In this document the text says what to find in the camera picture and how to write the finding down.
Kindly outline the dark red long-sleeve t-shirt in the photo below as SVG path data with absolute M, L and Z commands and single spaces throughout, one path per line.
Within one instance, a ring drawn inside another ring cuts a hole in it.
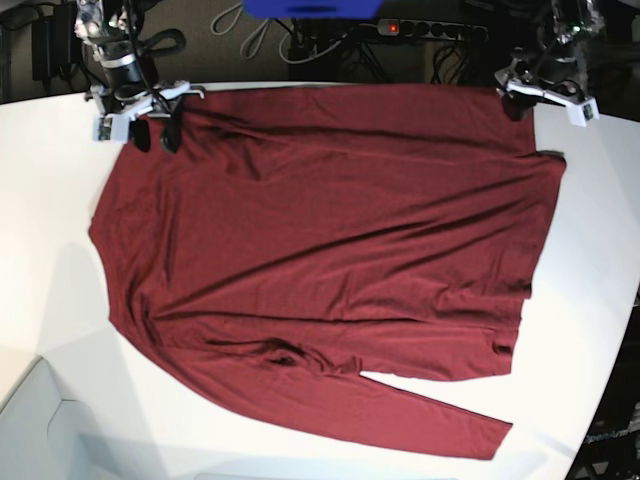
M 371 379 L 506 375 L 566 163 L 445 85 L 211 92 L 122 149 L 89 236 L 109 319 L 258 421 L 489 460 L 510 425 Z

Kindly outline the black device on floor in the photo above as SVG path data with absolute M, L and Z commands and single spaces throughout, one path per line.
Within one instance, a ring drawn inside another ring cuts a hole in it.
M 54 4 L 31 25 L 32 79 L 48 82 L 54 77 L 71 81 L 79 70 L 81 42 L 75 34 L 77 5 Z

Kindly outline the blue box at top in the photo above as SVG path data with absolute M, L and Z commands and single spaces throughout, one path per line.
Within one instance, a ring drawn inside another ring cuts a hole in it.
M 244 0 L 244 9 L 256 18 L 368 19 L 381 0 Z

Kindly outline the black power strip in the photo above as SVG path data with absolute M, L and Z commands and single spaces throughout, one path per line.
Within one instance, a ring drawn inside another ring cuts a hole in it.
M 481 42 L 489 39 L 484 26 L 440 21 L 380 19 L 367 24 L 383 37 L 410 40 Z

